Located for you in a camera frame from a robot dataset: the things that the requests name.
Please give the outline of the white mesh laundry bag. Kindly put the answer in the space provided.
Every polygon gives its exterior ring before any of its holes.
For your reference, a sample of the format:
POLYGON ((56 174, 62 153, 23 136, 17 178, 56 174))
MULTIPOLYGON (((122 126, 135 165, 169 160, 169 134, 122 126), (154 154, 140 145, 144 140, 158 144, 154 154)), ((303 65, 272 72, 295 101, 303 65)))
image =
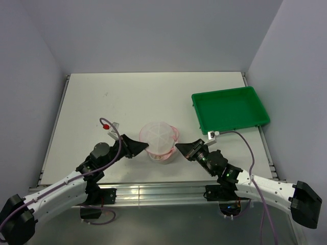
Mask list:
POLYGON ((150 122, 139 133, 139 141, 149 145, 146 148, 149 158, 160 164, 168 164, 173 160, 178 140, 179 131, 163 121, 150 122))

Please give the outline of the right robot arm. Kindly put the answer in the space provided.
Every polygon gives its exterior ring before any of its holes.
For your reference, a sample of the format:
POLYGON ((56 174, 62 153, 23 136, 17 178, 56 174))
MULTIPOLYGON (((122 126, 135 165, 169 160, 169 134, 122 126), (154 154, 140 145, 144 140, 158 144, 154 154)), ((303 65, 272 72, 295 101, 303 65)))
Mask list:
POLYGON ((188 161, 198 162, 221 185, 227 199, 252 199, 291 215, 298 224, 316 229, 322 199, 305 182, 284 183, 266 179, 228 163, 220 150, 209 151, 202 139, 192 143, 178 143, 176 148, 188 161))

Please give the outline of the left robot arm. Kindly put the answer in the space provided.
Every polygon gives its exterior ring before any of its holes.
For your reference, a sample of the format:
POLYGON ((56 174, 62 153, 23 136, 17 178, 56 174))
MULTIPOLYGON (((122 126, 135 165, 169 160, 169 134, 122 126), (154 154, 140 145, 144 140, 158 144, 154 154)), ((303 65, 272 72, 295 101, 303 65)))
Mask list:
POLYGON ((25 244, 35 234, 36 226, 46 223, 63 211, 77 205, 93 204, 100 197, 97 182, 104 170, 121 158, 133 158, 149 145, 125 134, 114 145, 101 142, 73 172, 34 194, 7 199, 1 210, 1 242, 25 244))

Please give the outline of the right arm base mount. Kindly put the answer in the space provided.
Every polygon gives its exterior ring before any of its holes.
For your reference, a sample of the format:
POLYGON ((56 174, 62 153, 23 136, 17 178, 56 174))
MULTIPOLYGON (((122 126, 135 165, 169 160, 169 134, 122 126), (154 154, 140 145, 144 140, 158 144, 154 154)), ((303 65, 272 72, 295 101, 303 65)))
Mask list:
POLYGON ((218 202, 219 211, 225 219, 234 219, 244 214, 251 207, 251 200, 238 197, 234 191, 219 184, 205 185, 203 197, 208 202, 218 202))

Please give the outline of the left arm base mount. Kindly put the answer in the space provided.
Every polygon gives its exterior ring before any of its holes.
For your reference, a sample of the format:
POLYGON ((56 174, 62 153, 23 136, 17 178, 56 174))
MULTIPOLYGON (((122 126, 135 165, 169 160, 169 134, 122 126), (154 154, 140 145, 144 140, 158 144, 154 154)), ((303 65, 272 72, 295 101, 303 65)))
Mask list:
POLYGON ((92 219, 99 219, 102 214, 112 215, 112 222, 116 218, 116 213, 106 205, 113 205, 116 199, 115 188, 100 188, 97 192, 90 195, 80 207, 80 218, 84 222, 92 223, 92 219))

